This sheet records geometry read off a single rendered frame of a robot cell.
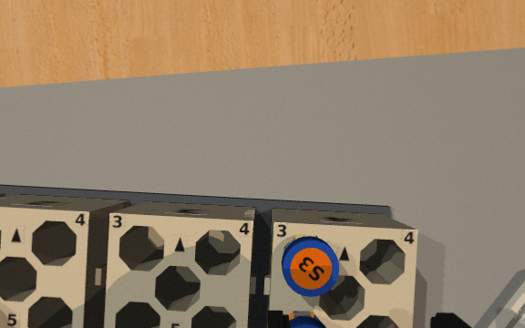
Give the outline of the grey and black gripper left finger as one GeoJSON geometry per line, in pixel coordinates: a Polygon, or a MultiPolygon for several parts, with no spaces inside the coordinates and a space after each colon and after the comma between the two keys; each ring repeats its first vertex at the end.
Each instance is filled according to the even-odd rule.
{"type": "Polygon", "coordinates": [[[283,311],[268,311],[268,328],[291,328],[289,315],[283,311]]]}

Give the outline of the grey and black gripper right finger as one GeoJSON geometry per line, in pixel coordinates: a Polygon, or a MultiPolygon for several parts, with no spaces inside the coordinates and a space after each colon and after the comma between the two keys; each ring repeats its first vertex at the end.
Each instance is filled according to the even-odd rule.
{"type": "Polygon", "coordinates": [[[430,328],[472,328],[454,313],[437,313],[431,317],[430,328]]]}

